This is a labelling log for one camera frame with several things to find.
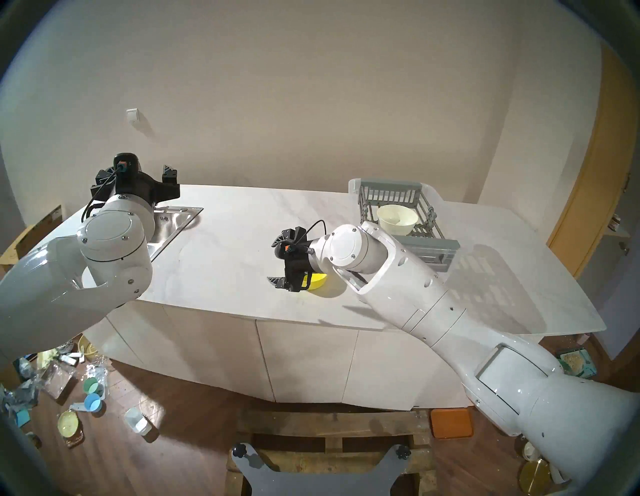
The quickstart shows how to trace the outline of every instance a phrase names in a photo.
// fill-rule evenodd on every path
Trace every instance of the stainless steel sink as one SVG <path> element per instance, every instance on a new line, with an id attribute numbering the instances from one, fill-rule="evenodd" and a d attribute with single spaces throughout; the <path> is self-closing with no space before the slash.
<path id="1" fill-rule="evenodd" d="M 200 212 L 202 212 L 201 207 L 156 207 L 154 210 L 156 230 L 147 243 L 151 260 L 153 261 Z"/>

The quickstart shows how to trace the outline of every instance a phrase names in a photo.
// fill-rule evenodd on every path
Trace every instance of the kitchen island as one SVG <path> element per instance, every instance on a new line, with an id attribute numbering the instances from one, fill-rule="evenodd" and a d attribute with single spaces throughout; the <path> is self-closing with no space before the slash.
<path id="1" fill-rule="evenodd" d="M 313 292 L 275 289 L 271 243 L 324 219 L 359 224 L 348 193 L 182 185 L 163 205 L 203 211 L 153 261 L 150 287 L 87 337 L 106 355 L 161 374 L 278 402 L 408 410 L 467 406 L 432 350 L 381 320 L 335 275 Z M 577 282 L 511 211 L 438 203 L 461 248 L 440 277 L 484 324 L 539 341 L 605 328 Z M 77 212 L 44 241 L 74 234 Z M 321 224 L 310 237 L 324 234 Z"/>

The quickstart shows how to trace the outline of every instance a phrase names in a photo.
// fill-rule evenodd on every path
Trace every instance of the wooden pallet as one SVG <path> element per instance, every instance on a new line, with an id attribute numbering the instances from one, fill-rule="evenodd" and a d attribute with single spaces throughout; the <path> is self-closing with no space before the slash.
<path id="1" fill-rule="evenodd" d="M 280 451 L 260 447 L 260 435 L 324 438 L 324 452 Z M 265 463 L 281 472 L 362 473 L 375 467 L 384 451 L 343 452 L 343 438 L 407 436 L 412 452 L 405 474 L 414 474 L 419 496 L 437 494 L 431 426 L 427 410 L 376 413 L 291 413 L 244 410 L 238 415 L 237 442 L 251 443 Z M 248 483 L 231 458 L 227 459 L 225 496 L 246 494 Z"/>

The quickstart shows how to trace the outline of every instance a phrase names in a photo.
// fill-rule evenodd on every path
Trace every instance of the orange tray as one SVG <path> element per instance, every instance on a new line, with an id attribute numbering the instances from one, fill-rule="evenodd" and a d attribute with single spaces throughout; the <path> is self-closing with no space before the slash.
<path id="1" fill-rule="evenodd" d="M 470 438 L 474 435 L 468 408 L 435 408 L 431 411 L 431 429 L 436 439 Z"/>

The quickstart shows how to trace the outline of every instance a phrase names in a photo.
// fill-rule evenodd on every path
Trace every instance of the screw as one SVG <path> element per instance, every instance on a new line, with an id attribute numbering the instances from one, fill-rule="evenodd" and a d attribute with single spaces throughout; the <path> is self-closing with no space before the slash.
<path id="1" fill-rule="evenodd" d="M 399 460 L 408 460 L 411 456 L 411 450 L 409 450 L 409 448 L 404 444 L 401 444 L 398 446 L 398 449 L 396 449 L 396 455 Z"/>

